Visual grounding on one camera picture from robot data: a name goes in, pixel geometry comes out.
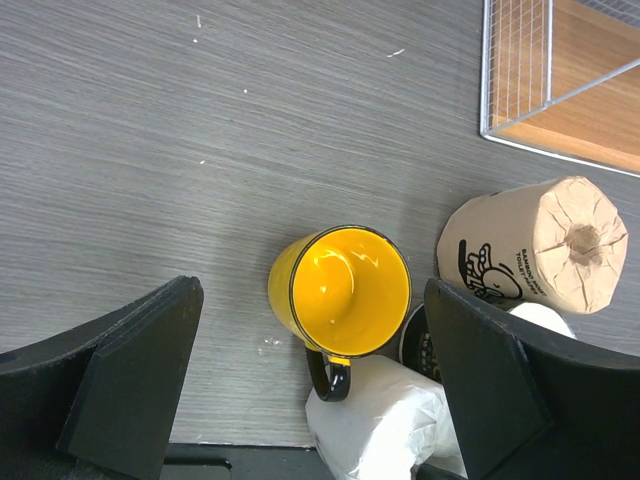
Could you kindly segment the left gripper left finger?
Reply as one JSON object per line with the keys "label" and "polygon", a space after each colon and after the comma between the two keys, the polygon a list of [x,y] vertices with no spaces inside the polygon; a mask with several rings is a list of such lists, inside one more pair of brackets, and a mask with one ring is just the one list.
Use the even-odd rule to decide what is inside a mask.
{"label": "left gripper left finger", "polygon": [[2,478],[159,478],[203,303],[178,276],[2,353]]}

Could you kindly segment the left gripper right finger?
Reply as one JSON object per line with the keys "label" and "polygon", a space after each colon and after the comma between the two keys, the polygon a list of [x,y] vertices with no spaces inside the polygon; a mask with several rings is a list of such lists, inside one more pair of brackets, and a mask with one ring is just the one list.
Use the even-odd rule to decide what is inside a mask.
{"label": "left gripper right finger", "polygon": [[469,478],[638,478],[638,357],[439,279],[427,282],[424,306]]}

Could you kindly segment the white towel roll front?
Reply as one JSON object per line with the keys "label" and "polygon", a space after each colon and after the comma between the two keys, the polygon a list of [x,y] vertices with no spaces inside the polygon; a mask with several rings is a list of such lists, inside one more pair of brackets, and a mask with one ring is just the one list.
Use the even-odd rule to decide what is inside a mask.
{"label": "white towel roll front", "polygon": [[336,479],[410,479],[428,463],[466,477],[444,387],[380,355],[352,364],[347,398],[311,392],[307,424]]}

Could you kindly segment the brown paper towel roll back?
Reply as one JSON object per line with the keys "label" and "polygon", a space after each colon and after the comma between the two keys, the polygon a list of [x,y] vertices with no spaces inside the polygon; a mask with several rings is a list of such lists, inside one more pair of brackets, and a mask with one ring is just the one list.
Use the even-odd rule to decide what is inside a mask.
{"label": "brown paper towel roll back", "polygon": [[476,297],[593,314],[610,305],[629,234],[590,180],[569,176],[473,198],[439,238],[439,276]]}

